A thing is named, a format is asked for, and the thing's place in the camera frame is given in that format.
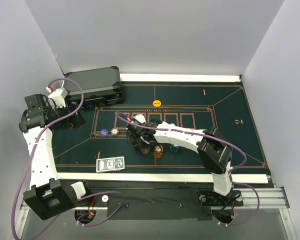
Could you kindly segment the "green blue chip stack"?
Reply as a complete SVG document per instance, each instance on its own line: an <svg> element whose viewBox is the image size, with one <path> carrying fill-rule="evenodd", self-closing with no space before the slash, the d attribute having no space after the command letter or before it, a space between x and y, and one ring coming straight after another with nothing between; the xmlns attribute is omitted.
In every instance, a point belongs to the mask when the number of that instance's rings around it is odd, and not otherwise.
<svg viewBox="0 0 300 240"><path fill-rule="evenodd" d="M175 144L170 145L170 151L174 154L176 154L179 151L179 146Z"/></svg>

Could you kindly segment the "white blue chip stack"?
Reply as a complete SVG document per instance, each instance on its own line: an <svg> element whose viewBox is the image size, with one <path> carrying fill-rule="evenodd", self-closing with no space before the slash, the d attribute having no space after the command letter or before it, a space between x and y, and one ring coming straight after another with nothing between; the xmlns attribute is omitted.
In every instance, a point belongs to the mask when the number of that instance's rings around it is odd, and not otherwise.
<svg viewBox="0 0 300 240"><path fill-rule="evenodd" d="M141 153L144 154L144 155L147 155L149 152L150 152L150 148L149 147L141 149Z"/></svg>

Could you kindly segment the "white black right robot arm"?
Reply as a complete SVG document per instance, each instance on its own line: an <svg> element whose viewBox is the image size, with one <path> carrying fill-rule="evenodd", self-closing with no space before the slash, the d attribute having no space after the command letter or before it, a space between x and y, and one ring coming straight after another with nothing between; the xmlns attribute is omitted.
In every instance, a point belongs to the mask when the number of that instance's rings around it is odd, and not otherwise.
<svg viewBox="0 0 300 240"><path fill-rule="evenodd" d="M213 128L189 129L161 120L140 122L136 118L126 126L126 140L136 151L162 144L170 144L194 151L213 179L213 198L220 205L232 197L231 160L233 148L224 143L224 137Z"/></svg>

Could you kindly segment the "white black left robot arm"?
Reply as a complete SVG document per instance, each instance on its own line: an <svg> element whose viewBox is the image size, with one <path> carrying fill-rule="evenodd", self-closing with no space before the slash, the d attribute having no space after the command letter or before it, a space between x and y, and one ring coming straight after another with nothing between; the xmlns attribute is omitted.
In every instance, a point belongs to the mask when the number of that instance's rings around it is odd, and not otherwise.
<svg viewBox="0 0 300 240"><path fill-rule="evenodd" d="M60 179L53 155L54 130L79 128L86 123L76 104L66 100L67 91L57 89L45 96L25 97L27 109L23 112L19 129L26 140L30 164L30 189L23 193L25 203L42 220L48 220L75 208L89 205L93 193L85 180L66 183Z"/></svg>

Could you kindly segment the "orange red chip stack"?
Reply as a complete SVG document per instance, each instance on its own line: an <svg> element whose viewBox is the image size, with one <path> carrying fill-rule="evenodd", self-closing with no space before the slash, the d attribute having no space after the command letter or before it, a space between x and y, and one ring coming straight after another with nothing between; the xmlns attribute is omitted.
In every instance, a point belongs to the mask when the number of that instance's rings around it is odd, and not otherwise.
<svg viewBox="0 0 300 240"><path fill-rule="evenodd" d="M159 159L163 155L163 146L162 145L155 145L153 149L153 155L156 159Z"/></svg>

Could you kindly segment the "white blue poker chip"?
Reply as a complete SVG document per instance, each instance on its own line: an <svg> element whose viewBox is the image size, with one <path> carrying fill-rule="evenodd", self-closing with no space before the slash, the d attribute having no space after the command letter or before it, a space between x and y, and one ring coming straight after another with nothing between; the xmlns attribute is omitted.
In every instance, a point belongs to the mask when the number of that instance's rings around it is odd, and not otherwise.
<svg viewBox="0 0 300 240"><path fill-rule="evenodd" d="M112 128L110 132L111 132L112 136L118 136L119 135L119 130L117 128Z"/></svg>

